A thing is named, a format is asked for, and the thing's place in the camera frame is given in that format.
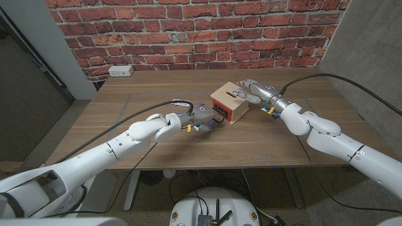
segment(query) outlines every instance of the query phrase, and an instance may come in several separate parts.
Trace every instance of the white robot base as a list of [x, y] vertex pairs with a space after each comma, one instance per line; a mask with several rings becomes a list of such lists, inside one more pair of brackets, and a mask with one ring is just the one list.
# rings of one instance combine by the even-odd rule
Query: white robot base
[[246, 198], [227, 188], [207, 187], [189, 193], [171, 211], [169, 226], [260, 225], [257, 210]]

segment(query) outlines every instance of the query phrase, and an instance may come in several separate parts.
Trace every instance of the gray wall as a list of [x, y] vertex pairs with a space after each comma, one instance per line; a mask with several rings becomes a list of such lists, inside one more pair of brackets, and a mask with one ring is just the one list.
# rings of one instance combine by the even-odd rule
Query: gray wall
[[[401, 1], [353, 0], [318, 68], [349, 78], [402, 110], [401, 12]], [[332, 81], [402, 158], [402, 116], [358, 88]]]
[[0, 1], [0, 6], [76, 99], [94, 97], [94, 85], [85, 78], [44, 0]]

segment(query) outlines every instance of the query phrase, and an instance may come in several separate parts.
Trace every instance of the cable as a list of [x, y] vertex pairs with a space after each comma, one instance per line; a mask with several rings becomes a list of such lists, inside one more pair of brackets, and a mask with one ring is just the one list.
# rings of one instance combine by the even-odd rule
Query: cable
[[277, 219], [275, 219], [274, 217], [269, 216], [268, 214], [264, 213], [262, 210], [260, 210], [260, 209], [256, 206], [256, 204], [254, 203], [254, 200], [253, 200], [253, 196], [251, 195], [250, 184], [249, 184], [249, 182], [248, 182], [248, 180], [247, 180], [247, 178], [246, 178], [246, 175], [244, 174], [244, 170], [241, 169], [241, 172], [243, 173], [244, 179], [245, 179], [245, 181], [246, 181], [246, 183], [247, 183], [247, 187], [248, 187], [249, 190], [250, 190], [251, 201], [253, 202], [254, 207], [256, 207], [256, 209], [257, 209], [260, 213], [262, 213], [263, 215], [265, 215], [266, 217], [272, 219], [274, 222], [278, 222]]
[[355, 85], [356, 87], [358, 87], [358, 88], [360, 88], [361, 90], [365, 91], [366, 93], [368, 93], [369, 95], [371, 95], [372, 97], [374, 97], [375, 99], [377, 99], [378, 101], [380, 101], [381, 103], [383, 103], [384, 105], [386, 105], [387, 107], [389, 107], [391, 110], [395, 111], [397, 114], [399, 114], [400, 116], [402, 116], [402, 112], [401, 112], [400, 110], [398, 110], [396, 107], [392, 106], [390, 103], [386, 102], [384, 99], [382, 99], [382, 98], [380, 98], [379, 96], [377, 96], [375, 93], [373, 93], [373, 92], [371, 92], [370, 90], [366, 89], [366, 88], [363, 87], [362, 85], [360, 85], [360, 84], [358, 84], [358, 83], [356, 83], [356, 82], [353, 82], [352, 80], [349, 80], [349, 79], [347, 79], [347, 78], [344, 78], [344, 77], [341, 77], [341, 76], [338, 76], [338, 75], [332, 75], [332, 74], [329, 74], [329, 73], [317, 73], [317, 74], [307, 75], [307, 76], [304, 76], [304, 77], [301, 77], [301, 78], [294, 79], [293, 81], [291, 81], [291, 82], [289, 82], [288, 84], [286, 84], [286, 85], [282, 88], [282, 90], [281, 90], [281, 92], [280, 92], [279, 94], [280, 94], [280, 95], [285, 94], [285, 91], [286, 91], [286, 89], [288, 88], [288, 86], [291, 85], [291, 84], [293, 84], [293, 83], [296, 83], [296, 82], [299, 82], [299, 81], [302, 81], [302, 80], [305, 80], [305, 79], [308, 79], [308, 78], [323, 77], [323, 76], [332, 77], [332, 78], [337, 78], [337, 79], [343, 80], [343, 81], [345, 81], [345, 82], [349, 82], [349, 83], [352, 84], [352, 85]]
[[67, 212], [64, 212], [64, 213], [53, 214], [53, 215], [45, 216], [45, 217], [42, 217], [42, 218], [56, 217], [56, 216], [66, 215], [66, 214], [71, 214], [71, 213], [107, 213], [108, 211], [110, 211], [110, 210], [112, 209], [114, 203], [116, 202], [117, 197], [119, 196], [120, 191], [121, 191], [121, 189], [123, 188], [124, 182], [126, 182], [128, 176], [134, 171], [134, 169], [138, 166], [138, 164], [140, 164], [140, 162], [142, 162], [142, 160], [152, 151], [152, 149], [155, 148], [155, 146], [156, 146], [157, 144], [158, 144], [158, 143], [155, 143], [155, 144], [152, 146], [152, 148], [151, 148], [151, 149], [138, 161], [138, 163], [130, 170], [130, 172], [127, 174], [127, 176], [124, 178], [123, 182], [121, 183], [120, 188], [118, 189], [117, 194], [116, 194], [116, 196], [114, 197], [114, 200], [113, 200], [113, 202], [112, 202], [112, 205], [111, 205], [107, 210], [105, 210], [105, 211], [103, 211], [103, 212], [98, 212], [98, 211], [67, 211]]
[[128, 116], [127, 118], [125, 118], [125, 119], [119, 121], [118, 123], [114, 124], [114, 125], [111, 126], [110, 128], [108, 128], [108, 129], [106, 129], [105, 131], [101, 132], [100, 134], [96, 135], [94, 138], [92, 138], [92, 139], [90, 139], [89, 141], [85, 142], [83, 145], [79, 146], [79, 147], [78, 147], [77, 149], [75, 149], [74, 151], [68, 153], [66, 156], [64, 156], [64, 157], [62, 157], [61, 159], [59, 159], [57, 162], [55, 162], [55, 164], [56, 164], [56, 163], [61, 163], [62, 161], [65, 161], [66, 159], [68, 159], [69, 157], [71, 157], [72, 155], [74, 155], [75, 153], [79, 152], [79, 151], [80, 151], [81, 149], [83, 149], [84, 147], [88, 146], [90, 143], [94, 142], [94, 141], [97, 140], [98, 138], [102, 137], [103, 135], [107, 134], [108, 132], [110, 132], [111, 130], [113, 130], [114, 128], [116, 128], [117, 126], [120, 126], [121, 124], [123, 124], [123, 123], [125, 123], [126, 121], [132, 119], [133, 117], [135, 117], [135, 116], [137, 116], [137, 115], [139, 115], [139, 114], [142, 114], [142, 113], [144, 113], [144, 112], [146, 112], [146, 111], [149, 111], [149, 110], [151, 110], [151, 109], [160, 107], [160, 106], [162, 106], [162, 105], [174, 104], [174, 103], [185, 103], [185, 104], [189, 104], [189, 105], [190, 105], [190, 108], [188, 109], [187, 114], [190, 114], [191, 112], [193, 112], [193, 104], [192, 104], [191, 102], [189, 102], [189, 101], [186, 101], [186, 100], [171, 100], [171, 101], [166, 101], [166, 102], [159, 103], [159, 104], [156, 104], [156, 105], [154, 105], [154, 106], [145, 108], [145, 109], [143, 109], [143, 110], [141, 110], [141, 111], [139, 111], [139, 112], [136, 112], [136, 113], [134, 113], [134, 114]]
[[332, 195], [331, 195], [329, 192], [327, 192], [327, 190], [326, 190], [326, 189], [324, 188], [324, 186], [322, 185], [322, 183], [321, 183], [321, 181], [320, 181], [320, 178], [318, 178], [318, 174], [317, 174], [317, 172], [315, 171], [315, 168], [314, 168], [314, 165], [313, 165], [313, 163], [312, 163], [312, 160], [310, 159], [310, 157], [309, 157], [309, 155], [308, 155], [308, 153], [307, 153], [307, 151], [306, 151], [306, 149], [305, 149], [303, 143], [300, 141], [300, 139], [299, 139], [298, 136], [296, 136], [296, 137], [297, 137], [299, 143], [301, 144], [301, 146], [302, 146], [304, 152], [305, 152], [306, 155], [307, 155], [307, 158], [308, 158], [308, 160], [309, 160], [309, 162], [310, 162], [310, 165], [312, 166], [312, 169], [313, 169], [314, 175], [315, 175], [315, 177], [316, 177], [316, 179], [317, 179], [317, 181], [318, 181], [318, 184], [320, 184], [322, 190], [323, 190], [324, 192], [326, 192], [326, 194], [327, 194], [335, 203], [338, 203], [339, 205], [341, 205], [341, 206], [343, 206], [343, 207], [353, 208], [353, 209], [356, 209], [356, 210], [375, 210], [375, 211], [385, 211], [385, 212], [394, 212], [394, 213], [400, 213], [400, 214], [402, 214], [402, 212], [401, 212], [401, 211], [398, 211], [398, 210], [390, 210], [390, 209], [385, 209], [385, 208], [353, 207], [353, 206], [346, 205], [346, 204], [343, 204], [343, 203], [341, 203], [341, 202], [338, 202], [336, 199], [334, 199], [334, 198], [332, 197]]

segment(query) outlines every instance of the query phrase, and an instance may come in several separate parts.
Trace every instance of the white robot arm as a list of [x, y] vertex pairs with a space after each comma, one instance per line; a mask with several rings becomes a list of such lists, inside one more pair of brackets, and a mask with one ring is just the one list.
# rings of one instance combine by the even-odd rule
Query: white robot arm
[[153, 114], [145, 121], [135, 122], [114, 139], [80, 153], [61, 163], [29, 170], [0, 181], [0, 218], [41, 218], [55, 210], [72, 192], [119, 159], [145, 149], [151, 142], [167, 140], [183, 126], [197, 125], [209, 131], [211, 120], [221, 121], [203, 103], [191, 113], [172, 113], [164, 118]]
[[[300, 114], [302, 108], [287, 101], [273, 86], [254, 80], [240, 81], [239, 84], [255, 94], [246, 95], [246, 100], [250, 99], [253, 104], [269, 104], [294, 135], [302, 136], [310, 131], [307, 143], [312, 148], [343, 159], [402, 199], [401, 162], [346, 136], [338, 124], [328, 119], [309, 111]], [[239, 92], [233, 94], [244, 98], [244, 94]]]

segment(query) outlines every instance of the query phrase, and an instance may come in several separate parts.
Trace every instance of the wall outlet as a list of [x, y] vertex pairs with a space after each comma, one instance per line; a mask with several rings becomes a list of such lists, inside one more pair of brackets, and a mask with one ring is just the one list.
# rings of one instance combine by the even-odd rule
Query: wall outlet
[[133, 66], [111, 66], [109, 69], [109, 75], [112, 77], [126, 77], [131, 76], [134, 72]]

